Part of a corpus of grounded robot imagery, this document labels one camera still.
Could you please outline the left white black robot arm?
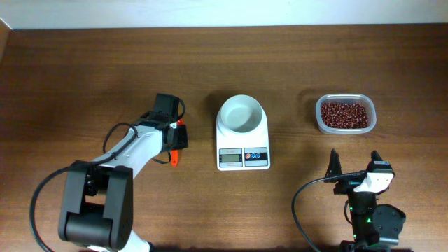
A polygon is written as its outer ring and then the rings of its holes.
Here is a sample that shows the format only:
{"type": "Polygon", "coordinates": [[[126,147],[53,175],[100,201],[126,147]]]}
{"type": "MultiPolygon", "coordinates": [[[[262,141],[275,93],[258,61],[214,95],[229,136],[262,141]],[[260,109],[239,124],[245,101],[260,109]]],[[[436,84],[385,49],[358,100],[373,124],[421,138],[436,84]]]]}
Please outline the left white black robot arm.
{"type": "Polygon", "coordinates": [[[178,125],[184,102],[157,94],[152,110],[127,124],[126,135],[91,162],[68,169],[58,235],[93,251],[152,251],[133,231],[133,181],[147,162],[161,153],[188,146],[186,126],[178,125]]]}

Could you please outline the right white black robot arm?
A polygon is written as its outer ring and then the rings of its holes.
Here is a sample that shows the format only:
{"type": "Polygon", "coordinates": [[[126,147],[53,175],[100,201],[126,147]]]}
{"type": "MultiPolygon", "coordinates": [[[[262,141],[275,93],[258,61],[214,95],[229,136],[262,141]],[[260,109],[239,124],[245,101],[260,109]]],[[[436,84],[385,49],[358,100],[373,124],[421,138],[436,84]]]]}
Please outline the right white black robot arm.
{"type": "Polygon", "coordinates": [[[353,230],[353,241],[342,241],[339,251],[391,251],[398,245],[406,215],[390,204],[377,203],[395,176],[390,163],[375,150],[366,169],[344,174],[339,154],[331,150],[325,179],[335,184],[334,194],[348,197],[344,215],[353,230]]]}

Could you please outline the orange measuring scoop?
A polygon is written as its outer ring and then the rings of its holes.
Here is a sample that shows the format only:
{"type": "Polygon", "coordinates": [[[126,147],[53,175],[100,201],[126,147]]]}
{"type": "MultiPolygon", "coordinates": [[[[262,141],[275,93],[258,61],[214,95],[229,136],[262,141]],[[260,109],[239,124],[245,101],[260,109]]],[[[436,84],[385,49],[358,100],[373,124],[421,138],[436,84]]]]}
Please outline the orange measuring scoop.
{"type": "MultiPolygon", "coordinates": [[[[184,124],[184,122],[183,122],[182,119],[178,120],[177,123],[176,123],[177,126],[180,126],[180,125],[183,125],[183,124],[184,124]]],[[[170,154],[171,154],[171,162],[170,162],[171,166],[172,167],[177,167],[178,163],[179,163],[179,151],[178,150],[171,150],[170,154]]]]}

